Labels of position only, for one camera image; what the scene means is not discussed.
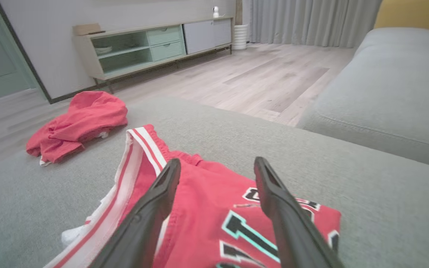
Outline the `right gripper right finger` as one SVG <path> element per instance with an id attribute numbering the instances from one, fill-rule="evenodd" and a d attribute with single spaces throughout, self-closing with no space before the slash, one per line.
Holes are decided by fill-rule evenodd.
<path id="1" fill-rule="evenodd" d="M 264 214 L 272 221 L 283 268 L 342 268 L 305 210 L 289 193 L 267 159 L 256 157 L 255 181 Z"/>

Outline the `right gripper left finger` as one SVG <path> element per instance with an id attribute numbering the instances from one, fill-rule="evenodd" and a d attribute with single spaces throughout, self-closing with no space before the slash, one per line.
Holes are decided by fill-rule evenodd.
<path id="1" fill-rule="evenodd" d="M 172 211 L 181 174 L 170 160 L 94 258 L 90 268 L 151 268 L 162 223 Z"/>

